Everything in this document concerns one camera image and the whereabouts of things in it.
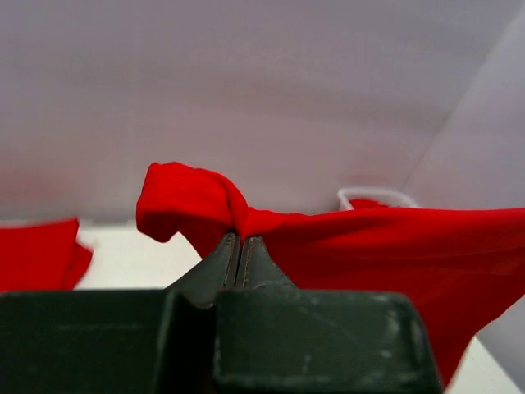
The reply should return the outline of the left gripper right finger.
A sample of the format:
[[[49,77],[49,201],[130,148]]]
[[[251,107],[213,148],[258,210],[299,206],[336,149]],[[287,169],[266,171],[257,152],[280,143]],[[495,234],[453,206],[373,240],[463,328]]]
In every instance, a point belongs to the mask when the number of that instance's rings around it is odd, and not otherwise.
[[[404,295],[302,290],[263,239],[243,246],[215,304],[220,393],[440,393],[424,324]]]

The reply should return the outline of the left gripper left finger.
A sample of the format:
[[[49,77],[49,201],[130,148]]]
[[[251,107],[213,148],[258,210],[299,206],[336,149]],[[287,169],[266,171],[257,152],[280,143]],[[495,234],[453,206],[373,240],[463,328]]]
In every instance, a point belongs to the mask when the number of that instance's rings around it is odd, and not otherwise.
[[[236,236],[163,289],[13,291],[1,297],[4,393],[201,393],[214,303]]]

